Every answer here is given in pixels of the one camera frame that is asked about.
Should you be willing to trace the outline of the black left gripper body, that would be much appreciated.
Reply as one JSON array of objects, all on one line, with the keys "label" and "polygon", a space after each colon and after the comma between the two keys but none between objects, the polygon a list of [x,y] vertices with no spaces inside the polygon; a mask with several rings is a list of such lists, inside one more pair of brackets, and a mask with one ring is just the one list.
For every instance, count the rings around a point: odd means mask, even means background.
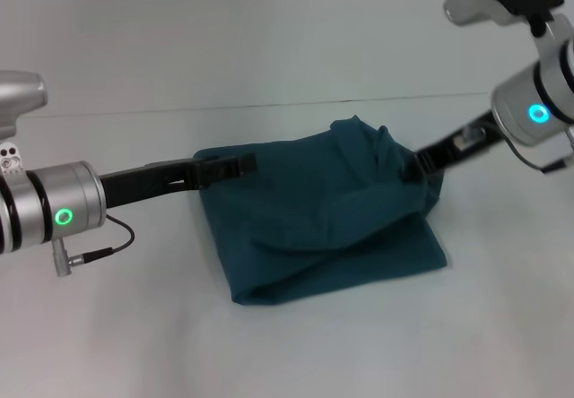
[{"label": "black left gripper body", "polygon": [[147,164],[100,176],[108,209],[198,188],[196,160]]}]

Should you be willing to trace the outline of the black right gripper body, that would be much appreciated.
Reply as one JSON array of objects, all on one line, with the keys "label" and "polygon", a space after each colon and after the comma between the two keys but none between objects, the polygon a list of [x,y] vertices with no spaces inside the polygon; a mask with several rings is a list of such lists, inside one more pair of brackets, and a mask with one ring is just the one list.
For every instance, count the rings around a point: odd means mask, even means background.
[{"label": "black right gripper body", "polygon": [[432,169],[448,169],[487,152],[501,143],[493,113],[489,110],[470,123],[456,130],[429,148],[429,165]]}]

